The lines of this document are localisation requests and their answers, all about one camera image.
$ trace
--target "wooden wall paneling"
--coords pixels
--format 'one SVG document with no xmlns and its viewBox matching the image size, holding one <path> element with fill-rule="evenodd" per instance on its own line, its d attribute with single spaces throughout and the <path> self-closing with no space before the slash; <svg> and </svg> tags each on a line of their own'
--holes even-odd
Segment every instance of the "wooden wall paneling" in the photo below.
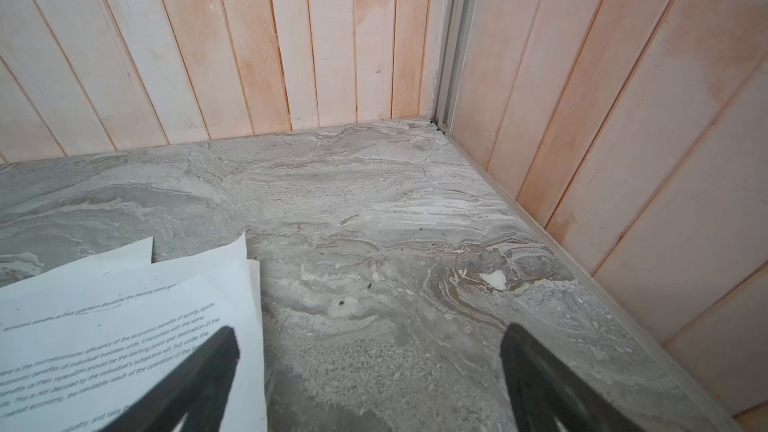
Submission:
<svg viewBox="0 0 768 432">
<path fill-rule="evenodd" d="M 452 134 L 488 168 L 539 0 L 477 0 Z"/>
<path fill-rule="evenodd" d="M 768 0 L 674 0 L 554 213 L 553 238 L 595 270 L 767 50 Z"/>
<path fill-rule="evenodd" d="M 533 163 L 497 180 L 546 226 L 670 0 L 603 0 Z M 499 134 L 497 149 L 501 139 Z"/>
<path fill-rule="evenodd" d="M 9 162 L 64 155 L 5 63 L 0 63 L 0 152 Z"/>
<path fill-rule="evenodd" d="M 35 1 L 114 145 L 168 143 L 105 1 Z"/>
<path fill-rule="evenodd" d="M 431 118 L 437 107 L 437 83 L 440 73 L 442 49 L 448 32 L 450 0 L 429 0 L 426 38 L 424 39 L 424 65 L 421 90 L 418 93 L 418 114 Z"/>
<path fill-rule="evenodd" d="M 768 259 L 767 136 L 768 63 L 594 274 L 659 340 Z"/>
<path fill-rule="evenodd" d="M 664 344 L 731 414 L 768 400 L 766 297 L 768 264 Z"/>
<path fill-rule="evenodd" d="M 221 0 L 163 0 L 211 139 L 253 132 Z"/>
<path fill-rule="evenodd" d="M 294 130 L 320 125 L 315 91 L 310 10 L 307 0 L 272 0 Z"/>
<path fill-rule="evenodd" d="M 224 0 L 255 133 L 290 130 L 270 0 Z"/>
<path fill-rule="evenodd" d="M 320 126 L 355 123 L 352 0 L 309 0 Z"/>
<path fill-rule="evenodd" d="M 392 117 L 395 0 L 355 0 L 357 120 Z"/>
<path fill-rule="evenodd" d="M 162 0 L 107 0 L 168 142 L 207 140 Z"/>
<path fill-rule="evenodd" d="M 429 0 L 397 0 L 392 118 L 418 115 Z"/>
<path fill-rule="evenodd" d="M 0 55 L 67 154 L 114 150 L 33 0 L 0 0 Z"/>
<path fill-rule="evenodd" d="M 488 174 L 516 196 L 602 0 L 541 0 Z"/>
<path fill-rule="evenodd" d="M 746 432 L 765 432 L 768 430 L 768 404 L 739 414 L 735 419 Z"/>
</svg>

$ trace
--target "marble floor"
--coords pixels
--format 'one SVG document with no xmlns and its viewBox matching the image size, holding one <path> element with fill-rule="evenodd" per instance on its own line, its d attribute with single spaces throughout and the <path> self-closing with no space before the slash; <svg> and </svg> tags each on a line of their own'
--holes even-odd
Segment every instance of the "marble floor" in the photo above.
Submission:
<svg viewBox="0 0 768 432">
<path fill-rule="evenodd" d="M 0 166 L 0 284 L 244 229 L 272 430 L 514 430 L 509 322 L 646 430 L 716 429 L 427 121 Z"/>
</svg>

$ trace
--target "white paper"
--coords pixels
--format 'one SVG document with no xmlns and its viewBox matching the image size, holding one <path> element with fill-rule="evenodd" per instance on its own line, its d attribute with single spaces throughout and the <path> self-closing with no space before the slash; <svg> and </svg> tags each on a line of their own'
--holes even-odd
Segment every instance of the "white paper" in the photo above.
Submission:
<svg viewBox="0 0 768 432">
<path fill-rule="evenodd" d="M 264 345 L 260 324 L 260 306 L 257 307 L 254 304 L 254 296 L 252 295 L 255 292 L 252 289 L 253 284 L 258 284 L 259 279 L 258 263 L 245 261 L 244 257 L 245 240 L 243 236 L 233 244 L 190 258 L 160 262 L 139 270 L 133 270 L 130 273 L 112 272 L 106 274 L 93 283 L 90 288 L 71 286 L 58 291 L 55 297 L 47 298 L 44 294 L 36 294 L 34 304 L 20 304 L 15 303 L 15 301 L 4 304 L 1 308 L 9 313 L 10 319 L 4 320 L 6 327 L 0 329 L 0 429 L 51 430 L 54 432 L 66 430 L 72 432 L 73 430 L 96 430 L 103 427 L 109 422 L 109 419 L 117 417 L 122 408 L 139 399 L 143 393 L 154 386 L 176 364 L 183 360 L 183 357 L 174 357 L 168 362 L 163 362 L 153 369 L 154 374 L 151 376 L 147 375 L 146 372 L 141 372 L 142 377 L 138 377 L 138 374 L 134 373 L 131 382 L 128 381 L 129 377 L 120 378 L 113 384 L 105 384 L 97 389 L 81 392 L 80 390 L 91 387 L 88 382 L 90 376 L 82 384 L 79 383 L 82 380 L 79 378 L 77 384 L 70 387 L 76 395 L 69 399 L 67 396 L 72 393 L 68 392 L 69 389 L 53 391 L 53 387 L 48 384 L 38 385 L 37 382 L 32 384 L 29 392 L 29 394 L 34 394 L 32 398 L 17 402 L 19 395 L 28 395 L 26 389 L 23 392 L 16 391 L 12 394 L 8 392 L 18 388 L 22 382 L 26 384 L 31 379 L 18 380 L 19 377 L 25 375 L 24 372 L 39 374 L 42 370 L 46 370 L 46 367 L 43 366 L 49 364 L 49 362 L 45 362 L 34 366 L 35 363 L 48 358 L 72 354 L 74 353 L 73 350 L 76 352 L 98 347 L 107 341 L 112 341 L 110 348 L 93 350 L 90 355 L 83 354 L 83 356 L 87 356 L 86 358 L 90 358 L 93 354 L 98 353 L 99 359 L 83 362 L 75 365 L 75 367 L 83 368 L 85 366 L 86 371 L 82 372 L 84 374 L 88 372 L 88 367 L 92 367 L 88 364 L 99 365 L 105 358 L 117 359 L 117 361 L 88 373 L 98 372 L 101 374 L 103 370 L 121 367 L 131 359 L 129 357 L 123 358 L 120 354 L 125 355 L 125 352 L 122 350 L 114 352 L 117 357 L 110 354 L 110 351 L 112 348 L 119 348 L 123 343 L 123 338 L 146 330 L 152 323 L 164 323 L 172 318 L 178 318 L 179 315 L 187 313 L 184 312 L 185 308 L 200 309 L 210 303 L 215 303 L 215 306 L 205 311 L 208 313 L 205 323 L 208 320 L 213 320 L 209 317 L 214 315 L 220 317 L 220 322 L 208 324 L 210 330 L 207 332 L 212 334 L 220 325 L 224 324 L 224 319 L 221 318 L 226 318 L 227 324 L 232 325 L 235 330 L 240 348 L 240 362 L 237 365 L 221 429 L 222 431 L 243 430 L 244 428 L 266 430 Z M 255 278 L 255 282 L 248 279 L 249 272 L 251 277 Z M 120 319 L 117 322 L 120 323 L 120 326 L 116 327 L 114 325 L 115 317 L 118 316 Z M 198 334 L 202 332 L 202 329 L 194 332 Z M 139 339 L 145 340 L 155 335 L 153 333 L 139 337 Z M 161 339 L 167 340 L 168 337 L 157 337 L 158 341 Z M 198 345 L 203 339 L 199 337 L 199 341 L 179 347 L 182 347 L 181 350 L 186 350 Z M 133 342 L 135 340 L 128 339 L 126 344 L 129 345 Z M 139 345 L 135 346 L 135 350 L 140 350 Z M 168 347 L 164 345 L 157 346 L 160 352 Z M 159 355 L 142 363 L 163 358 L 166 356 Z M 24 370 L 23 364 L 33 364 L 33 366 Z M 92 380 L 96 380 L 95 384 L 99 384 L 104 380 L 120 377 L 120 373 L 129 374 L 134 369 L 136 368 L 133 364 L 126 365 L 125 369 L 115 370 L 112 374 L 104 376 L 102 380 L 99 380 L 98 376 Z M 48 376 L 55 380 L 56 377 L 65 376 L 68 373 L 71 372 L 67 372 L 67 369 L 52 370 L 39 374 L 39 377 Z M 66 385 L 71 384 L 74 379 L 75 377 L 72 377 L 72 380 L 68 381 L 68 378 L 64 377 L 57 382 Z M 38 396 L 37 394 L 44 391 L 46 387 L 49 387 L 49 392 Z M 54 392 L 57 394 L 66 392 L 66 394 L 58 402 L 56 400 L 59 396 L 53 396 Z M 13 398 L 13 400 L 10 401 L 10 404 L 3 406 L 8 401 L 7 398 Z M 30 407 L 36 404 L 43 405 L 6 417 L 10 412 L 22 409 L 25 405 Z M 75 426 L 78 428 L 68 430 L 69 427 Z"/>
<path fill-rule="evenodd" d="M 231 244 L 213 248 L 197 255 L 156 262 L 155 264 L 145 265 L 142 268 L 131 269 L 130 273 L 133 274 L 135 271 L 136 274 L 141 275 L 143 277 L 142 284 L 146 282 L 148 288 L 153 283 L 156 284 L 155 287 L 164 287 L 168 284 L 177 284 L 189 280 L 195 275 L 215 269 L 220 264 L 229 262 L 233 258 L 245 259 L 246 254 L 245 234 L 243 234 Z M 60 314 L 91 312 L 82 310 L 86 306 L 82 305 L 81 302 L 73 302 L 75 299 L 72 299 L 67 294 L 70 294 L 72 289 L 78 290 L 82 287 L 90 287 L 90 284 L 99 283 L 101 278 L 108 278 L 112 274 L 122 272 L 126 271 L 124 269 L 113 270 L 109 268 L 106 268 L 101 273 L 89 271 L 83 274 L 83 280 L 62 281 L 56 289 L 46 287 L 43 290 L 36 291 L 34 294 L 6 298 L 6 300 L 0 301 L 0 331 L 23 324 L 24 322 L 46 322 Z M 109 307 L 112 301 L 119 300 L 120 297 L 135 294 L 135 292 L 129 292 L 120 295 L 109 291 L 109 287 L 106 285 L 101 285 L 101 287 L 107 289 L 104 292 L 104 299 L 110 298 L 100 302 L 105 307 Z"/>
<path fill-rule="evenodd" d="M 43 288 L 58 288 L 78 280 L 88 280 L 105 272 L 130 270 L 152 263 L 152 237 L 133 244 L 89 255 L 52 268 L 48 272 L 0 288 L 0 300 L 18 297 Z"/>
</svg>

